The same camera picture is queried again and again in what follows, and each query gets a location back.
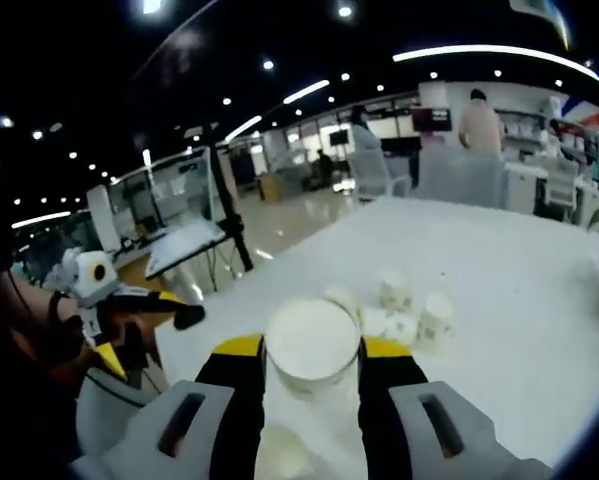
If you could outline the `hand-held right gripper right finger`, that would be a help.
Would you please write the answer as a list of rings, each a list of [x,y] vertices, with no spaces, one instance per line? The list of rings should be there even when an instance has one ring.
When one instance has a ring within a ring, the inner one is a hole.
[[[411,351],[365,336],[358,422],[370,479],[549,479],[552,469],[501,445],[493,421],[447,383],[430,382]]]

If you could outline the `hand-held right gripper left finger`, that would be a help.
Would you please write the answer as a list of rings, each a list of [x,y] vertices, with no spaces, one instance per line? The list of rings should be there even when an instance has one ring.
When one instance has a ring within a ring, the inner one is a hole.
[[[261,334],[215,347],[196,378],[181,380],[130,417],[101,455],[105,479],[252,479],[264,426]]]

